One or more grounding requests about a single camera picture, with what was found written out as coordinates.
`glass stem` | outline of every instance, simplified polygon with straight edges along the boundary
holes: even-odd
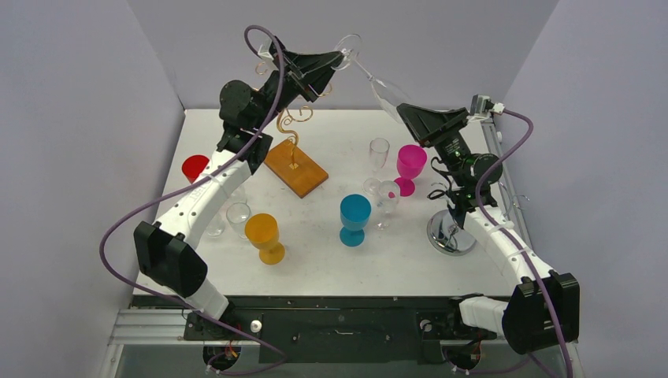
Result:
[[[366,79],[369,81],[373,81],[373,75],[371,75],[371,72],[367,71],[364,66],[362,66],[357,59],[353,59],[354,65],[358,68],[361,69],[364,75],[366,76]]]

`glass rim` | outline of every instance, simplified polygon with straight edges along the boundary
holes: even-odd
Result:
[[[239,207],[240,207],[240,208],[246,210],[247,218],[246,218],[245,220],[234,221],[234,220],[230,219],[230,210],[231,210],[231,209],[235,209],[235,206],[236,206],[236,208],[239,208]],[[245,203],[243,203],[243,202],[234,202],[234,203],[232,203],[232,204],[228,207],[228,209],[225,211],[225,217],[228,219],[228,222],[230,222],[230,223],[234,223],[234,224],[238,224],[238,223],[246,222],[246,221],[248,221],[248,220],[251,218],[251,208],[250,208],[247,204],[245,204]]]
[[[382,147],[383,147],[382,150],[377,148],[377,146],[374,148],[374,145],[373,145],[374,142],[383,143],[382,144]],[[390,142],[388,142],[388,140],[385,139],[385,138],[375,138],[374,140],[371,141],[371,143],[369,143],[369,148],[373,152],[377,152],[379,154],[384,154],[384,153],[386,153],[390,150]]]

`screw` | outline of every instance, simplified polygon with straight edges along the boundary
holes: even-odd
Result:
[[[420,322],[420,329],[425,332],[430,332],[432,330],[432,322],[427,319],[424,319],[423,321]]]
[[[252,321],[250,323],[250,331],[253,333],[258,333],[262,329],[262,322],[261,321]]]

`white knob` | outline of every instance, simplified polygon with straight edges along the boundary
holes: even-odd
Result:
[[[258,333],[262,329],[262,322],[261,321],[252,321],[250,323],[250,331],[253,333]]]

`round metal base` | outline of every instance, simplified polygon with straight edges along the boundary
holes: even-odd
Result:
[[[475,238],[455,223],[448,210],[441,210],[429,219],[427,237],[436,250],[450,256],[468,254],[476,244]]]

